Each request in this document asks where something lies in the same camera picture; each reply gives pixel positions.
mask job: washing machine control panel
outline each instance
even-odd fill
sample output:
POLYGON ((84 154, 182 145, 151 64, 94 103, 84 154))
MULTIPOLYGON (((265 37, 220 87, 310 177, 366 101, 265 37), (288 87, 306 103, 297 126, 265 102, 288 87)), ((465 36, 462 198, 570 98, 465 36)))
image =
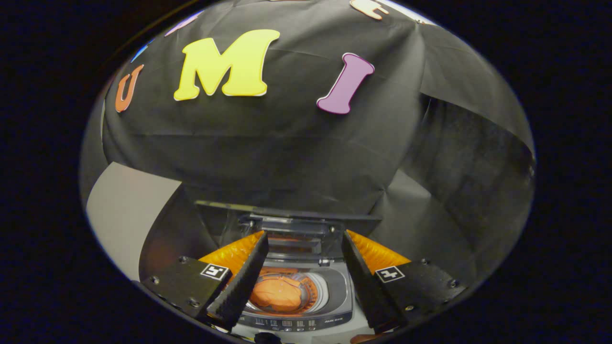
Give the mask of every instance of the washing machine control panel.
POLYGON ((251 314, 242 314, 238 323, 270 331, 302 332, 327 329, 347 323, 353 312, 321 316, 317 318, 270 318, 251 314))

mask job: orange soft finger pad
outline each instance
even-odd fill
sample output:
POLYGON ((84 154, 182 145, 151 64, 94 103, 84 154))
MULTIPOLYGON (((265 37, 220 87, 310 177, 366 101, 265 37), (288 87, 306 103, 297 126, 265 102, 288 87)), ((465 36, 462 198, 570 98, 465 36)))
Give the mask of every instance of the orange soft finger pad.
POLYGON ((365 264, 372 274, 374 274, 374 271, 384 269, 385 267, 410 263, 408 258, 363 235, 359 235, 349 230, 347 230, 347 232, 351 236, 355 246, 357 246, 359 253, 361 253, 365 264))
POLYGON ((259 231, 243 237, 240 240, 236 240, 229 245, 223 246, 222 248, 203 256, 199 260, 204 263, 228 267, 232 273, 232 277, 228 281, 229 284, 234 276, 236 276, 238 271, 240 271, 240 268, 247 260, 248 256, 253 251, 255 244, 257 244, 257 241, 263 234, 264 231, 259 231))

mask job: orange letter u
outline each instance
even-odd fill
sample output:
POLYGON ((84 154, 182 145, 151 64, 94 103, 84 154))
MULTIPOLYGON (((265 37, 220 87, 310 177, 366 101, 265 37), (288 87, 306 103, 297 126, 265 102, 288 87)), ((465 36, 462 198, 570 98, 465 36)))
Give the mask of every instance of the orange letter u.
POLYGON ((127 89, 127 96, 123 99, 123 91, 125 89, 125 83, 130 75, 126 75, 119 82, 119 87, 117 88, 117 97, 115 98, 115 110, 117 112, 122 112, 130 106, 130 102, 132 101, 132 96, 134 96, 134 85, 136 85, 136 79, 138 78, 138 73, 144 67, 144 64, 139 65, 132 72, 132 80, 130 81, 130 87, 127 89))

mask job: purple letter i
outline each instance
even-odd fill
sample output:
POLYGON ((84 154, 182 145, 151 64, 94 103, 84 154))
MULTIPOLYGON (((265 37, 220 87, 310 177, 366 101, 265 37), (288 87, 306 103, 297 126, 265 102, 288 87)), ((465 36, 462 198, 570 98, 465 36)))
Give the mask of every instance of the purple letter i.
POLYGON ((345 66, 329 93, 316 101, 320 109, 337 114, 351 111, 349 102, 366 75, 374 73, 374 66, 353 53, 342 55, 345 66))

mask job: washing machine lid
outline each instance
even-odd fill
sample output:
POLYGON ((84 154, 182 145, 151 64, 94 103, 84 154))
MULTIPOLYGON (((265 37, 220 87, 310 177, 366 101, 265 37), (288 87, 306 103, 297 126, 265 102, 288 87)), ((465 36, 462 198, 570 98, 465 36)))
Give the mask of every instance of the washing machine lid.
POLYGON ((341 233, 350 229, 364 236, 380 218, 370 215, 287 211, 239 204, 197 201, 202 222, 220 247, 255 231, 269 235, 268 258, 278 260, 341 259, 341 233))

